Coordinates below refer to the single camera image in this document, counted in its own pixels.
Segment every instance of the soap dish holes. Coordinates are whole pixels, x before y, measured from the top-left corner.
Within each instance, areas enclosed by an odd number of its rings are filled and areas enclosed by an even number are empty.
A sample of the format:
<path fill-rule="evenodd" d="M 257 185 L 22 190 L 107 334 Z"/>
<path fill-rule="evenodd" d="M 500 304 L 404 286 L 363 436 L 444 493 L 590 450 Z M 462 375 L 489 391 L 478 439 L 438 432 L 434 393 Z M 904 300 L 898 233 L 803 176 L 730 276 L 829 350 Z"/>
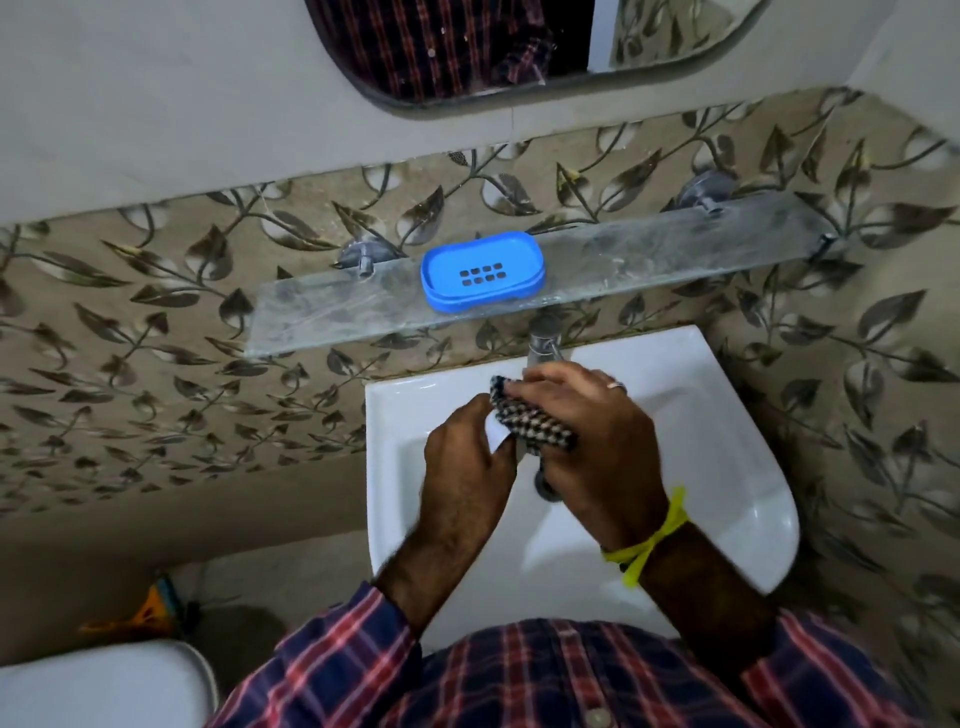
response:
<path fill-rule="evenodd" d="M 503 270 L 503 263 L 494 263 L 493 265 L 484 265 L 481 268 L 470 268 L 469 270 L 464 270 L 460 272 L 461 283 L 464 286 L 473 285 L 484 282 L 486 280 L 496 280 L 496 279 L 505 279 L 507 277 L 507 272 Z"/>

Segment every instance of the plaid shirt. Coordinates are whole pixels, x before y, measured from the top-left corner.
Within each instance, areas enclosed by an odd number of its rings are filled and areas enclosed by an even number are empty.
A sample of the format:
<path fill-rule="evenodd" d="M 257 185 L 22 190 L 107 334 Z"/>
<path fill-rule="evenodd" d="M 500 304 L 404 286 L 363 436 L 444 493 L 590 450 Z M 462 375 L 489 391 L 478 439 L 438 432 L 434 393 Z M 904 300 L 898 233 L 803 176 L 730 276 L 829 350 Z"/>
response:
<path fill-rule="evenodd" d="M 213 726 L 920 726 L 859 649 L 815 618 L 780 617 L 743 673 L 751 712 L 675 643 L 609 622 L 531 619 L 427 658 L 364 585 L 308 621 L 228 698 Z"/>
<path fill-rule="evenodd" d="M 336 52 L 395 99 L 462 96 L 546 76 L 539 0 L 309 0 Z"/>

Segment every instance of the yellow string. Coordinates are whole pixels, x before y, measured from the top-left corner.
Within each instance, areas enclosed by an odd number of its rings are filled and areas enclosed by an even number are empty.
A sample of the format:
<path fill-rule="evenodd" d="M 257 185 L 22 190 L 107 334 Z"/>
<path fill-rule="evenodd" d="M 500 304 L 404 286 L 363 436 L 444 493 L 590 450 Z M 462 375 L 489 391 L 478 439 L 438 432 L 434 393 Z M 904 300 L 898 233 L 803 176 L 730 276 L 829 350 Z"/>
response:
<path fill-rule="evenodd" d="M 650 558 L 654 546 L 690 520 L 684 510 L 685 496 L 686 488 L 684 486 L 681 485 L 673 489 L 673 495 L 670 496 L 670 508 L 666 513 L 666 521 L 653 536 L 642 544 L 621 548 L 619 551 L 611 553 L 604 552 L 603 557 L 607 561 L 612 561 L 615 564 L 630 564 L 623 574 L 623 586 L 628 589 L 636 588 L 640 583 L 640 572 L 646 566 L 647 559 Z"/>

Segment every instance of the glass shelf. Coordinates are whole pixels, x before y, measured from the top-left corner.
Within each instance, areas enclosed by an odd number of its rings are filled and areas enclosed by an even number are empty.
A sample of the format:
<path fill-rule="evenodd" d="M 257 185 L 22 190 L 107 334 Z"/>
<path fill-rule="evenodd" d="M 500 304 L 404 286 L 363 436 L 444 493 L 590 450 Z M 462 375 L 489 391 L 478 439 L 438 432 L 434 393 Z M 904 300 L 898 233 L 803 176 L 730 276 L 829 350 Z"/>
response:
<path fill-rule="evenodd" d="M 247 357 L 331 346 L 395 331 L 488 318 L 556 303 L 808 257 L 835 230 L 790 192 L 761 192 L 720 204 L 539 235 L 546 284 L 530 298 L 477 306 L 458 314 L 431 308 L 420 286 L 420 260 L 264 283 Z"/>

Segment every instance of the leaf pattern wallpaper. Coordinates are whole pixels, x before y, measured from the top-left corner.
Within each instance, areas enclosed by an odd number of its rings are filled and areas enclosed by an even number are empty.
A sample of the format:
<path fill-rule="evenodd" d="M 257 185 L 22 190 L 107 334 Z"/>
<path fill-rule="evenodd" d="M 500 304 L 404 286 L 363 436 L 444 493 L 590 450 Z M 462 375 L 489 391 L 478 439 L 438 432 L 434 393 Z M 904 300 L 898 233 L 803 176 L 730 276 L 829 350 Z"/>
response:
<path fill-rule="evenodd" d="M 848 89 L 0 231 L 0 528 L 170 489 L 186 504 L 244 473 L 269 488 L 287 467 L 322 488 L 365 447 L 365 381 L 523 353 L 532 314 L 245 359 L 259 283 L 352 240 L 421 255 L 655 214 L 708 169 L 796 192 L 835 237 L 808 261 L 559 306 L 566 340 L 699 325 L 794 487 L 795 596 L 960 717 L 960 148 Z"/>
<path fill-rule="evenodd" d="M 759 2 L 731 9 L 713 0 L 620 0 L 610 64 L 640 68 L 677 61 L 723 40 Z"/>

